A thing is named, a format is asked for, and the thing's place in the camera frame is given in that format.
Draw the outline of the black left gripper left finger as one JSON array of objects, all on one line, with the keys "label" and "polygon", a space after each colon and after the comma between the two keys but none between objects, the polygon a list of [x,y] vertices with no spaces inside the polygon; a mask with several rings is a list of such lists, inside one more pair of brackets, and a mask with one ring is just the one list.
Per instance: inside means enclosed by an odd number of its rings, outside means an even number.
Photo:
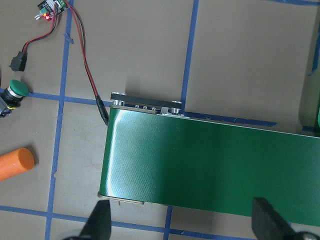
[{"label": "black left gripper left finger", "polygon": [[79,234],[81,240],[109,240],[112,232],[109,200],[99,200]]}]

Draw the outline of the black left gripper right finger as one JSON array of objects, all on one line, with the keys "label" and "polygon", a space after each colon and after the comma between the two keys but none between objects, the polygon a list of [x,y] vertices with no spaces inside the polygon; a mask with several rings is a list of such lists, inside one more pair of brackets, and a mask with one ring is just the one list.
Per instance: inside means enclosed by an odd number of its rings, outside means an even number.
[{"label": "black left gripper right finger", "polygon": [[251,229],[258,240],[294,240],[296,232],[262,197],[252,200]]}]

